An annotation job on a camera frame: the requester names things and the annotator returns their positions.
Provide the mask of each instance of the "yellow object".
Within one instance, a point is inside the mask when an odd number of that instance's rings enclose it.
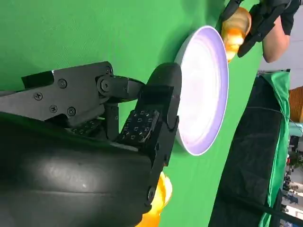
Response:
[[[157,227],[160,223],[160,214],[171,198],[172,185],[168,177],[161,172],[156,193],[151,202],[151,210],[143,214],[141,222],[136,227]]]
[[[289,91],[290,119],[303,122],[303,86]]]
[[[230,62],[243,44],[246,35],[250,32],[251,15],[242,7],[222,24],[221,36],[226,49],[226,56]]]

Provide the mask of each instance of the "orange cup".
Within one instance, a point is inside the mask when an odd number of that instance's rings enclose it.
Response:
[[[242,7],[222,24],[221,37],[226,49],[226,56],[230,62],[243,44],[246,35],[250,32],[251,15]]]

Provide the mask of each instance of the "black sleeve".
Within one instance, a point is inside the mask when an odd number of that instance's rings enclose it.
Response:
[[[290,35],[294,25],[294,14],[299,9],[300,0],[292,0],[289,7],[281,14],[281,23],[285,35]]]

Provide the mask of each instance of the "black cloth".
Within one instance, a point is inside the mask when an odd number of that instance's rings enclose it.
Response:
[[[282,197],[283,193],[281,189],[278,191],[278,195],[276,196],[276,201],[273,206],[275,210],[281,210],[282,209]],[[272,216],[270,219],[269,227],[280,227],[280,218]]]
[[[282,114],[258,107],[280,111],[271,85],[263,78],[256,78],[234,134],[209,227],[257,227],[261,220],[262,211],[226,199],[227,194],[234,194],[260,205],[267,204]]]
[[[281,23],[285,35],[290,35],[294,25],[294,14],[299,9],[300,0],[292,0],[289,7],[281,14]]]

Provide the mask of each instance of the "green fabric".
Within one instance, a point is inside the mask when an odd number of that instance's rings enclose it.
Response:
[[[174,61],[190,33],[200,26],[215,26],[227,2],[4,0],[0,7],[0,89],[22,88],[20,77],[24,75],[98,61],[111,62],[116,75],[146,82],[157,65]],[[245,0],[242,6],[250,9],[258,2]],[[243,58],[230,63],[225,119],[210,150],[192,157],[175,143],[165,169],[173,195],[161,215],[161,227],[208,225],[261,56],[262,46],[257,43]],[[120,105],[120,126],[134,105]]]
[[[282,185],[283,176],[286,166],[287,147],[288,147],[288,135],[289,135],[289,85],[290,77],[289,72],[275,72],[272,74],[265,74],[263,77],[270,83],[275,92],[275,96],[280,104],[281,112],[283,113],[283,120],[281,121],[279,138],[276,146],[276,153],[274,157],[273,167],[271,171],[271,177],[268,187],[267,202],[273,207],[279,188]],[[260,227],[269,226],[270,215],[264,214]]]

